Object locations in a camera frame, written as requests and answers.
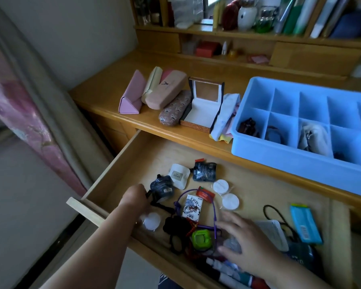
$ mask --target teal packet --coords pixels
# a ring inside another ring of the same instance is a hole
[[[301,241],[304,243],[322,244],[321,235],[319,235],[310,208],[305,205],[292,204],[290,212]]]

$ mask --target blue storage box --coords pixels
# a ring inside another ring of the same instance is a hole
[[[237,131],[250,117],[260,138]],[[311,122],[327,131],[329,156],[298,149],[302,125]],[[268,126],[284,144],[265,140]],[[231,133],[233,155],[361,195],[361,92],[253,77]]]

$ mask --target person's left hand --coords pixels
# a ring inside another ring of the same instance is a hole
[[[130,206],[137,216],[140,216],[148,209],[150,201],[146,198],[146,189],[140,184],[130,186],[120,200],[120,205]]]

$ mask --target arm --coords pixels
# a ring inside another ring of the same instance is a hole
[[[119,206],[41,289],[115,289],[130,234],[149,204],[145,193],[142,184],[130,187]]]
[[[252,221],[223,212],[226,222],[216,225],[235,236],[242,253],[226,247],[218,251],[245,272],[269,281],[278,289],[330,289],[331,287],[304,266],[284,256]]]

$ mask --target floor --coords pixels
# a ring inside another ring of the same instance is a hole
[[[30,289],[38,289],[96,230],[96,226],[85,220],[75,235],[53,259]],[[361,236],[352,233],[354,281],[361,289]],[[116,289],[156,289],[160,271],[127,249]]]

